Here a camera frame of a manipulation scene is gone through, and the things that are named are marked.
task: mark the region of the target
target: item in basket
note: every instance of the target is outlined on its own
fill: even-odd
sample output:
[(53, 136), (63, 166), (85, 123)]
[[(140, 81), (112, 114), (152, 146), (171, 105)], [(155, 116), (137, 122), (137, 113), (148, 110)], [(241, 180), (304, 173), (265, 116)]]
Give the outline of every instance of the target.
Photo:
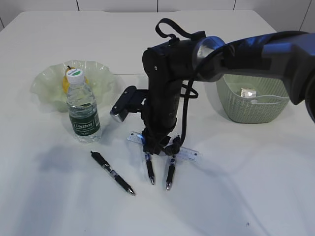
[(245, 98), (256, 97), (256, 90), (252, 88), (241, 88), (241, 97)]

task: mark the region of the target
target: plastic basket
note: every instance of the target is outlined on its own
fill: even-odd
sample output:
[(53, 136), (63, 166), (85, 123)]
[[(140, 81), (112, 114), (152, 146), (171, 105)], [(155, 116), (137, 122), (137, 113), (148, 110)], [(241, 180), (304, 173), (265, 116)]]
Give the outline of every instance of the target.
[[(256, 97), (241, 97), (242, 88), (254, 89)], [(289, 102), (282, 81), (276, 79), (225, 74), (217, 89), (226, 114), (238, 123), (271, 122)]]

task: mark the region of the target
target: pen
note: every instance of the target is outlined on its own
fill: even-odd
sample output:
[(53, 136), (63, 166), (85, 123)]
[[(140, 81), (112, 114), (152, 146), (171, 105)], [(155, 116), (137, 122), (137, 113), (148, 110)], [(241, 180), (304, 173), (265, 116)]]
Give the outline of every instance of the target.
[(166, 179), (166, 190), (170, 190), (173, 184), (173, 177), (175, 172), (175, 165), (176, 165), (176, 155), (173, 155), (173, 158), (169, 162), (169, 169)]
[(93, 159), (105, 170), (107, 170), (109, 172), (109, 174), (111, 175), (111, 177), (128, 193), (130, 193), (131, 195), (136, 195), (134, 190), (131, 188), (131, 186), (129, 184), (127, 184), (126, 181), (124, 181), (123, 178), (120, 177), (119, 174), (117, 174), (116, 171), (112, 170), (110, 168), (109, 163), (101, 156), (101, 154), (99, 154), (98, 152), (93, 152), (91, 151), (92, 157)]
[[(144, 145), (145, 144), (144, 138), (142, 137), (141, 139), (142, 139), (142, 144)], [(147, 170), (148, 170), (148, 176), (151, 181), (151, 184), (154, 184), (155, 178), (154, 178), (153, 166), (152, 166), (152, 161), (151, 161), (151, 155), (148, 151), (145, 151), (144, 153), (145, 153), (144, 157), (146, 159), (146, 165), (147, 165)]]

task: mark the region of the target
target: white bottle cap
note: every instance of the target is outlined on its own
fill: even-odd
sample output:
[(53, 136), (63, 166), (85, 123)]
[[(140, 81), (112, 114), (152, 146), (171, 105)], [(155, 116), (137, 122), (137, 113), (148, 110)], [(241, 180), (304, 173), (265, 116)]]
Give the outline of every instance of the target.
[(84, 73), (80, 69), (71, 69), (66, 73), (67, 80), (72, 85), (82, 84), (84, 82)]

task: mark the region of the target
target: green label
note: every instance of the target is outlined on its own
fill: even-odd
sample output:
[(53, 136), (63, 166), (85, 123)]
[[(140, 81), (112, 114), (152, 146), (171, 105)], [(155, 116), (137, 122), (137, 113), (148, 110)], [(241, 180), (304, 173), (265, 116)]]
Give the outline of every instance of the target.
[(74, 118), (70, 116), (74, 133), (80, 136), (88, 136), (99, 130), (99, 119), (97, 111), (87, 118)]
[(77, 71), (77, 72), (73, 73), (72, 75), (78, 75), (80, 73), (81, 73), (81, 71)]

